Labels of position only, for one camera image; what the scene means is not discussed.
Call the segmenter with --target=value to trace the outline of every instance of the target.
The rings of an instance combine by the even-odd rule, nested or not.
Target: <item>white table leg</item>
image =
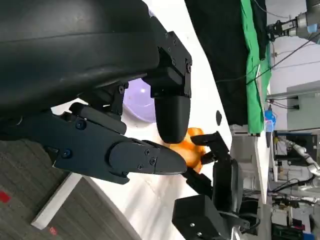
[[[70,173],[52,195],[50,200],[37,214],[31,225],[40,230],[46,228],[58,210],[61,208],[62,204],[64,204],[67,197],[71,194],[73,189],[75,189],[81,178],[82,175],[78,173]]]

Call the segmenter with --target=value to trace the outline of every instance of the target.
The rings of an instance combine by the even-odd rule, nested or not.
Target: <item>floor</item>
[[[0,141],[0,240],[133,240],[83,178],[44,230],[30,225],[68,175],[51,167],[40,145]]]

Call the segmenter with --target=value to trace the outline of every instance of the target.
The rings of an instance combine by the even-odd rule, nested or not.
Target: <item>robot arm in background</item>
[[[272,42],[279,37],[294,37],[309,40],[320,32],[320,0],[306,0],[307,11],[299,14],[296,18],[268,26],[268,34]],[[318,44],[320,35],[313,38],[312,42]]]
[[[285,143],[287,148],[293,148],[300,156],[302,156],[305,161],[308,163],[308,170],[314,176],[312,181],[307,183],[305,186],[301,187],[301,190],[307,190],[310,188],[319,188],[320,187],[320,166],[319,164],[312,159],[312,157],[307,153],[307,150],[296,144],[293,141],[287,140],[284,137],[278,137],[278,140]]]

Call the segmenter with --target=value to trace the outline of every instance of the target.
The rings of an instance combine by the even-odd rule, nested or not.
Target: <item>black cloth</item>
[[[241,1],[185,0],[185,4],[209,61],[229,125],[248,124],[246,68],[249,52]]]
[[[267,35],[266,0],[251,0],[251,6],[253,12],[254,28],[259,44],[259,58],[260,60],[264,60],[266,58],[266,49],[269,43],[269,38]]]

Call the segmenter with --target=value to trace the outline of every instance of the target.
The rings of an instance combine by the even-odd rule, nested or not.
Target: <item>purple ball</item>
[[[133,116],[147,122],[156,122],[155,100],[151,96],[151,87],[141,78],[129,82],[125,90],[123,105]]]

